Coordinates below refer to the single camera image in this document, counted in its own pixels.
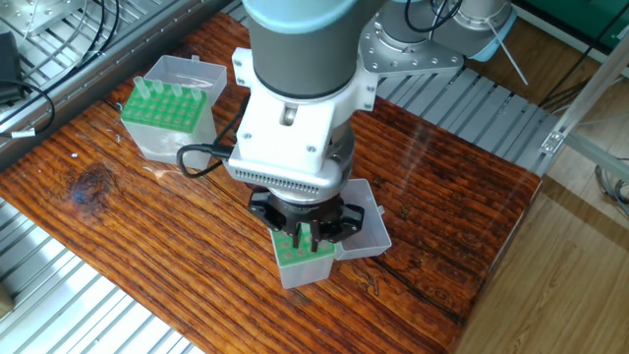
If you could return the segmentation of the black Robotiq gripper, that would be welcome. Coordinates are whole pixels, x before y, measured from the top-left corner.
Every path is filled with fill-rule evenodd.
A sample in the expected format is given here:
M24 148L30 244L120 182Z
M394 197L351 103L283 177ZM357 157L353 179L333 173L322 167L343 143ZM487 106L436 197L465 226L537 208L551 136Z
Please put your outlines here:
M308 225L313 253L321 242L336 243L361 231L365 216L362 206L346 204L339 195L321 203L299 205L264 189L252 193L248 209L272 231L290 236L294 249L299 248L301 226Z

